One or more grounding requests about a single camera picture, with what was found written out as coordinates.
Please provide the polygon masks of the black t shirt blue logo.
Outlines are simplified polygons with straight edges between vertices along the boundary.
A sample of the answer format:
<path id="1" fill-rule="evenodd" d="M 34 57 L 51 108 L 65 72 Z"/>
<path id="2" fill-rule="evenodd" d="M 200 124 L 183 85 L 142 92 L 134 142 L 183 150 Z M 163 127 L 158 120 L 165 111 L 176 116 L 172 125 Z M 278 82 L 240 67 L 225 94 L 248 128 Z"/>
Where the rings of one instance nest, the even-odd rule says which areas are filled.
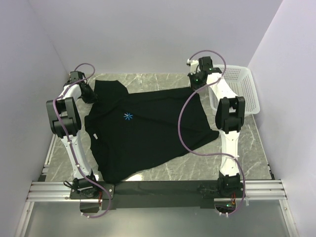
<path id="1" fill-rule="evenodd" d="M 129 93 L 119 81 L 98 80 L 94 91 L 98 102 L 84 125 L 108 183 L 181 157 L 219 136 L 189 87 Z"/>

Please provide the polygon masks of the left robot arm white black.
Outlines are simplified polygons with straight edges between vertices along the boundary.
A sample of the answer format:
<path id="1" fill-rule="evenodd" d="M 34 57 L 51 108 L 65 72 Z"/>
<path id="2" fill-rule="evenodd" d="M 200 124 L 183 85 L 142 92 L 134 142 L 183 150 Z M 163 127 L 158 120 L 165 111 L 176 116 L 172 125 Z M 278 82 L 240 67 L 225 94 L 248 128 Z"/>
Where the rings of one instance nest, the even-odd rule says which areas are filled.
<path id="1" fill-rule="evenodd" d="M 73 169 L 73 181 L 65 181 L 64 185 L 71 189 L 72 194 L 88 199 L 99 196 L 100 189 L 81 144 L 82 125 L 76 107 L 78 99 L 93 104 L 97 102 L 97 95 L 86 82 L 85 74 L 75 70 L 70 72 L 62 93 L 56 99 L 46 102 L 46 109 L 50 128 L 64 144 Z"/>

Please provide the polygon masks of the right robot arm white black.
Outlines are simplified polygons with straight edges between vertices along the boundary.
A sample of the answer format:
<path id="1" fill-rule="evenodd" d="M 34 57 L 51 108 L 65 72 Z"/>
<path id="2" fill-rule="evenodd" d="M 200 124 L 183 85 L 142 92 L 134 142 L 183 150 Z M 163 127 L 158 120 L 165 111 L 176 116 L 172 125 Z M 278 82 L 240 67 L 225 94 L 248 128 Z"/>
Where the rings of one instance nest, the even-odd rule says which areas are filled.
<path id="1" fill-rule="evenodd" d="M 198 90 L 209 84 L 209 89 L 218 100 L 215 125 L 220 133 L 222 160 L 216 187 L 203 190 L 229 197 L 243 188 L 237 160 L 238 139 L 244 125 L 245 99 L 233 92 L 223 77 L 224 70 L 215 67 L 209 56 L 198 60 L 188 59 L 187 65 L 190 67 L 188 76 L 191 88 Z"/>

